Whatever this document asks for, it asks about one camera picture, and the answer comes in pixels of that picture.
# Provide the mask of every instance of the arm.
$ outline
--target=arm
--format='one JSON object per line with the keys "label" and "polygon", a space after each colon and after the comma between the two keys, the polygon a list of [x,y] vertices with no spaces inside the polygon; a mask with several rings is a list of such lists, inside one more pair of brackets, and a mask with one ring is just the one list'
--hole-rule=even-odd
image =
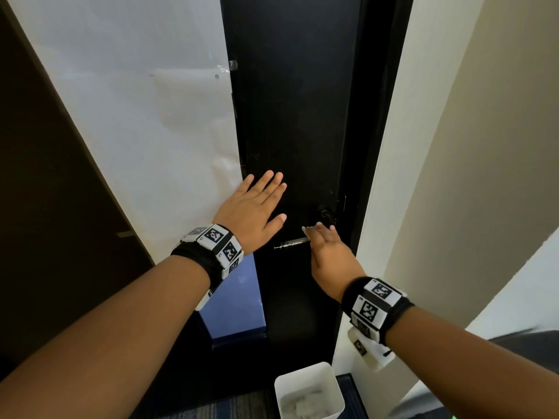
{"label": "arm", "polygon": [[[286,219],[268,218],[283,175],[268,171],[251,190],[249,175],[213,223],[227,226],[246,253]],[[0,383],[0,418],[126,418],[163,364],[210,286],[193,260],[170,256],[82,317]]]}
{"label": "arm", "polygon": [[[363,268],[334,227],[307,228],[312,276],[338,302]],[[559,376],[437,316],[412,307],[386,343],[458,419],[549,418],[559,412]]]}

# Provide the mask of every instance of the blue panel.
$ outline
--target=blue panel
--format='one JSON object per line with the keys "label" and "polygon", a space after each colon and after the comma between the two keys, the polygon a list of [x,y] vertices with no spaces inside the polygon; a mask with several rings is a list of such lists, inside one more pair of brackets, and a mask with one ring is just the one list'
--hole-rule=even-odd
{"label": "blue panel", "polygon": [[266,326],[252,254],[221,283],[200,315],[212,338]]}

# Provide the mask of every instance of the forearm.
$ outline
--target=forearm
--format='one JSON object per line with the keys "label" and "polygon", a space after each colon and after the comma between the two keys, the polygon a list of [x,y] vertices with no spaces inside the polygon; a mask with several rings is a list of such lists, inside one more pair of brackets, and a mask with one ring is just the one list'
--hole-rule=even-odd
{"label": "forearm", "polygon": [[1,382],[0,417],[128,417],[209,286],[194,261],[164,260]]}
{"label": "forearm", "polygon": [[556,374],[420,308],[405,312],[386,342],[459,419],[559,411]]}

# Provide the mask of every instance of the person's left hand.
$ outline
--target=person's left hand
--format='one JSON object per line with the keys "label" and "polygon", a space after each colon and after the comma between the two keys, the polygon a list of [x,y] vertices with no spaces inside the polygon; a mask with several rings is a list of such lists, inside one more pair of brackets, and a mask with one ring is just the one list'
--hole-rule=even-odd
{"label": "person's left hand", "polygon": [[223,225],[233,232],[245,255],[266,244],[282,228],[287,219],[287,215],[281,213],[268,222],[287,188],[285,182],[281,183],[282,172],[277,172],[273,181],[268,184],[272,176],[274,172],[268,170],[248,190],[254,179],[254,175],[248,175],[237,191],[221,204],[213,218],[213,223]]}

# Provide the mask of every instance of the white paper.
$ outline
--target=white paper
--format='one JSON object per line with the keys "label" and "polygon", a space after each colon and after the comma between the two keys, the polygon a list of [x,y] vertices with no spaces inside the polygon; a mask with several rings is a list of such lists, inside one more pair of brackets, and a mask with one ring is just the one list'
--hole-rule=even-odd
{"label": "white paper", "polygon": [[8,2],[124,214],[163,260],[241,180],[220,1]]}

